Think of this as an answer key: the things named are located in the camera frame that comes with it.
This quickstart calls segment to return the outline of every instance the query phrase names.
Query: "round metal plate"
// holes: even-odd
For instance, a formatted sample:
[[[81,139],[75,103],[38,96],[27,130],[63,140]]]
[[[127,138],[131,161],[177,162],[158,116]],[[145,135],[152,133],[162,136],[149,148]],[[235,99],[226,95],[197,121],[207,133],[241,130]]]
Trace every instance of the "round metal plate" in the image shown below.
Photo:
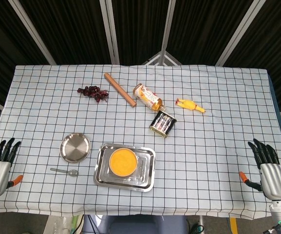
[[[88,156],[91,143],[82,133],[72,133],[62,141],[60,155],[67,162],[80,162]]]

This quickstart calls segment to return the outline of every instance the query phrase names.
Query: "metal spoon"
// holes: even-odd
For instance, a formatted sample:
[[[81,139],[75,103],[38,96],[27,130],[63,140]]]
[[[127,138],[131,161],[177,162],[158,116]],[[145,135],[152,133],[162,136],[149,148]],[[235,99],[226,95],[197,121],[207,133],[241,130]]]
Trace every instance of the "metal spoon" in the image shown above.
[[[78,175],[78,171],[77,170],[65,171],[65,170],[61,170],[61,169],[51,168],[51,171],[67,173],[69,176],[72,176],[72,177],[76,177]]]

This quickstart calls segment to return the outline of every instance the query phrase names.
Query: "rectangular stainless tray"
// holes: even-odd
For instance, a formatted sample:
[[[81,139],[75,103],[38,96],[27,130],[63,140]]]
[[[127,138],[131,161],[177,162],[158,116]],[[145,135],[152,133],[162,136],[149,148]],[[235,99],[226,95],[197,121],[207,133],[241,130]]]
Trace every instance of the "rectangular stainless tray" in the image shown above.
[[[138,160],[136,170],[126,177],[115,175],[109,167],[110,156],[120,148],[132,150]],[[101,186],[148,192],[153,187],[154,167],[155,151],[150,148],[105,143],[99,149],[94,181]]]

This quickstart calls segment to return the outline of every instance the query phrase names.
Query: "sauce bottle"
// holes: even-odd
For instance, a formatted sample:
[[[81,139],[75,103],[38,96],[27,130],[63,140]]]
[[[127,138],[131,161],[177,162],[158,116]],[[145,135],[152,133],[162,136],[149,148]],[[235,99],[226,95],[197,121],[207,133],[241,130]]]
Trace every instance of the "sauce bottle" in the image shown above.
[[[154,111],[163,111],[166,109],[163,105],[162,99],[160,99],[142,83],[138,84],[134,88],[133,94],[136,98],[140,99],[146,106]]]

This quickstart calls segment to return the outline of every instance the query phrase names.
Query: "bottle label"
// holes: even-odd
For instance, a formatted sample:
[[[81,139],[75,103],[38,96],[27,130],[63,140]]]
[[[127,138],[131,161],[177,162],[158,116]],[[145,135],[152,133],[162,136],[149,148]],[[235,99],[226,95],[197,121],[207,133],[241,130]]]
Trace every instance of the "bottle label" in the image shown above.
[[[135,96],[140,98],[142,102],[148,106],[150,109],[152,106],[158,102],[159,97],[150,91],[145,85],[140,85],[138,89],[135,90]]]

